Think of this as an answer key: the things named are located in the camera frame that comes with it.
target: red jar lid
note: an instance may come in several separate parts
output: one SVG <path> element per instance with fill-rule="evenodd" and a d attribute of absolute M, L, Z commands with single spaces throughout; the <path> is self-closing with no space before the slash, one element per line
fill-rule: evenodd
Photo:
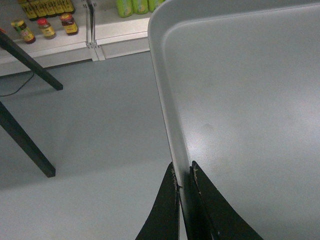
<path fill-rule="evenodd" d="M 48 23 L 47 19 L 45 19 L 44 17 L 39 18 L 36 22 L 39 25 L 46 25 Z"/>
<path fill-rule="evenodd" d="M 64 13 L 60 16 L 60 20 L 63 22 L 68 22 L 72 19 L 71 13 Z"/>

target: black cable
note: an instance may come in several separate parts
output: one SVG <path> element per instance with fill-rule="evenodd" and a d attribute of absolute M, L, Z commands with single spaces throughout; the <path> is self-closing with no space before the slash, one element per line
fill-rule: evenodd
<path fill-rule="evenodd" d="M 21 87 L 18 88 L 17 91 L 13 92 L 13 93 L 10 93 L 10 94 L 7 94 L 7 95 L 0 95 L 0 97 L 8 97 L 8 96 L 11 96 L 13 94 L 16 94 L 17 92 L 19 92 L 33 77 L 34 77 L 35 73 L 32 74 L 32 76 L 24 83 L 22 84 Z"/>

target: green bottle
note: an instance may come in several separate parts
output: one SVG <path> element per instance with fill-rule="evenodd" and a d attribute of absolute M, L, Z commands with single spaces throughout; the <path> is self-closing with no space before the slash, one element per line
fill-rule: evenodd
<path fill-rule="evenodd" d="M 160 4 L 164 2 L 164 0 L 148 0 L 149 1 L 149 10 L 153 12 Z"/>
<path fill-rule="evenodd" d="M 116 0 L 116 8 L 121 18 L 129 17 L 134 13 L 132 0 Z"/>
<path fill-rule="evenodd" d="M 135 14 L 146 14 L 148 12 L 148 0 L 132 0 L 132 5 Z"/>

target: black metal leg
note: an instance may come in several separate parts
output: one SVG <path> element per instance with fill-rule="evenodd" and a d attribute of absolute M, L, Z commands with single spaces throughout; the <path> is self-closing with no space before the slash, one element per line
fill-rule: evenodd
<path fill-rule="evenodd" d="M 202 227 L 193 228 L 201 240 L 263 240 L 230 206 L 199 165 L 190 167 L 192 198 L 197 199 Z"/>
<path fill-rule="evenodd" d="M 39 63 L 23 51 L 14 41 L 7 35 L 0 31 L 0 46 L 18 59 L 21 63 L 26 65 L 31 71 L 45 80 L 57 91 L 62 90 L 64 86 L 55 79 L 47 70 L 45 70 Z"/>
<path fill-rule="evenodd" d="M 54 177 L 56 175 L 55 167 L 52 166 L 45 155 L 31 140 L 28 134 L 23 130 L 23 128 L 19 125 L 19 123 L 15 120 L 15 118 L 6 109 L 1 101 L 0 125 L 48 178 Z"/>
<path fill-rule="evenodd" d="M 177 179 L 170 163 L 150 215 L 135 240 L 179 240 L 179 210 Z"/>

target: gray floor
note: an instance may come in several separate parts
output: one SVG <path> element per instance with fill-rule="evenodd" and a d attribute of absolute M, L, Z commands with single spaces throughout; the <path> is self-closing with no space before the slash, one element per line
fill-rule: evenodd
<path fill-rule="evenodd" d="M 0 128 L 0 239 L 135 239 L 171 161 L 150 53 L 49 72 L 62 91 L 35 76 L 0 99 L 56 167 L 46 178 Z"/>

